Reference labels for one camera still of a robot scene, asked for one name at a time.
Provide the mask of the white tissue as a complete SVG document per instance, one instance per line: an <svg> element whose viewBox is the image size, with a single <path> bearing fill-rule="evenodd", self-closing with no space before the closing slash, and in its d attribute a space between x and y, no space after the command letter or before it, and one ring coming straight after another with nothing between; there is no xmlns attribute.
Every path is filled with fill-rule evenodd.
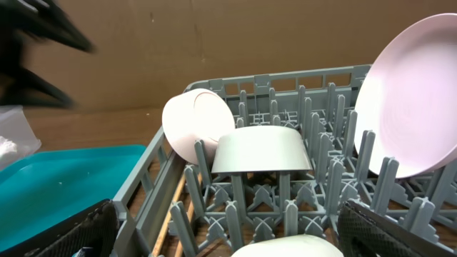
<svg viewBox="0 0 457 257"><path fill-rule="evenodd" d="M20 157L19 149L16 143L4 138L0 139L0 159L1 165L6 165Z"/></svg>

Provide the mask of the grey white bowl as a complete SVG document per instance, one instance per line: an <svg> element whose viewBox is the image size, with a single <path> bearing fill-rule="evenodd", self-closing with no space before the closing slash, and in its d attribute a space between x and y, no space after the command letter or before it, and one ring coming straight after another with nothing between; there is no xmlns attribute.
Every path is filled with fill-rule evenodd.
<svg viewBox="0 0 457 257"><path fill-rule="evenodd" d="M249 126L222 136L211 172L310 171L301 134L283 126Z"/></svg>

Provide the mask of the pink bowl with food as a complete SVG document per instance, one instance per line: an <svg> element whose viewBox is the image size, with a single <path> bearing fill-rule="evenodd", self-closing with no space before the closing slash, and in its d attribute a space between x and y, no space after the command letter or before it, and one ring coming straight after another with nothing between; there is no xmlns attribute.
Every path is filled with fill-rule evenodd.
<svg viewBox="0 0 457 257"><path fill-rule="evenodd" d="M219 139L235 128L226 102L208 89L194 89L169 99L162 112L162 128L172 149L185 161L197 164L194 143L204 142L213 159Z"/></svg>

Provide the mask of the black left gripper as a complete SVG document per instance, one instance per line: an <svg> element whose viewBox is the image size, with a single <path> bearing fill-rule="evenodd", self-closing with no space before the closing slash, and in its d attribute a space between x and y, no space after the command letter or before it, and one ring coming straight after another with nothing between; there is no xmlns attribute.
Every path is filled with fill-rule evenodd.
<svg viewBox="0 0 457 257"><path fill-rule="evenodd" d="M74 101L67 94L22 66L24 43L19 30L80 51L94 50L55 1L1 1L1 76L9 79L1 105L72 108Z"/></svg>

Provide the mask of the cream white cup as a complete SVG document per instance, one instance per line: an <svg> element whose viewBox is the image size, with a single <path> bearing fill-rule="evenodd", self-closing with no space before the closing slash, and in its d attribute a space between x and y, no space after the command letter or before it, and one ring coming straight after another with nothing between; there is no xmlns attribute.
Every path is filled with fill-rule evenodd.
<svg viewBox="0 0 457 257"><path fill-rule="evenodd" d="M243 246L232 257L343 257L327 240L312 235L287 236Z"/></svg>

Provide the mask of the pink round plate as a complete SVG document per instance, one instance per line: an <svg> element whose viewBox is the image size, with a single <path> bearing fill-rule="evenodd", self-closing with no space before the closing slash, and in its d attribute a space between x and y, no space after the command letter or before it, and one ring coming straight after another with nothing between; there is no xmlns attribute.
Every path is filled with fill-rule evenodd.
<svg viewBox="0 0 457 257"><path fill-rule="evenodd" d="M356 99L356 147L376 135L369 171L385 157L397 178L456 160L456 14L424 18L394 38L369 69Z"/></svg>

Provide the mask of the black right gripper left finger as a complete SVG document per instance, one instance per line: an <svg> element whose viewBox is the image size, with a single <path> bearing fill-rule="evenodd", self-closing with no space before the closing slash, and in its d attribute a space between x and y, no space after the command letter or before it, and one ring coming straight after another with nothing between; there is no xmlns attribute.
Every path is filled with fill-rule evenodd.
<svg viewBox="0 0 457 257"><path fill-rule="evenodd" d="M119 220L112 200L104 199L1 252L3 257L108 257Z"/></svg>

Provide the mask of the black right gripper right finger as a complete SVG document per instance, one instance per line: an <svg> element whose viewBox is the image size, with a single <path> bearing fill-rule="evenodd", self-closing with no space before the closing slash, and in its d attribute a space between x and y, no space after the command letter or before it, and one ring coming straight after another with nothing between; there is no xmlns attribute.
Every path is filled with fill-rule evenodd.
<svg viewBox="0 0 457 257"><path fill-rule="evenodd" d="M337 230L339 248L344 256L446 257L455 255L353 200L343 203Z"/></svg>

